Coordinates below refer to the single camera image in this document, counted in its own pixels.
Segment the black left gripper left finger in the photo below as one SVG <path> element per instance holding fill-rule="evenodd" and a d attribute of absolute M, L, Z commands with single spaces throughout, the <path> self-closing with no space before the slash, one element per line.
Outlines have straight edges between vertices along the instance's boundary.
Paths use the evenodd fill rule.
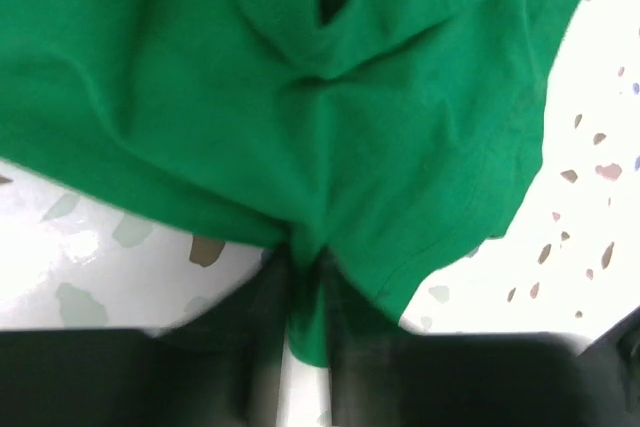
<path fill-rule="evenodd" d="M 5 331 L 5 426 L 273 426 L 290 255 L 157 336 L 138 329 Z"/>

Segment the green t shirt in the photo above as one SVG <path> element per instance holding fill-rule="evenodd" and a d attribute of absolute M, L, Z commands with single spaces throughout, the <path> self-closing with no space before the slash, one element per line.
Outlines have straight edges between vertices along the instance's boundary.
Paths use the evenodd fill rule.
<path fill-rule="evenodd" d="M 1 0 L 1 156 L 299 267 L 289 338 L 325 366 L 323 251 L 398 320 L 502 236 L 542 163 L 580 0 Z"/>

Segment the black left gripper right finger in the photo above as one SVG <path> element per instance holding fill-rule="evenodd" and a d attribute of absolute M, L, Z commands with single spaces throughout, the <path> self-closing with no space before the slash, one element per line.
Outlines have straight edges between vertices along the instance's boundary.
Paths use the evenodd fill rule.
<path fill-rule="evenodd" d="M 331 415 L 340 426 L 635 426 L 639 316 L 582 352 L 551 333 L 419 335 L 317 260 Z"/>

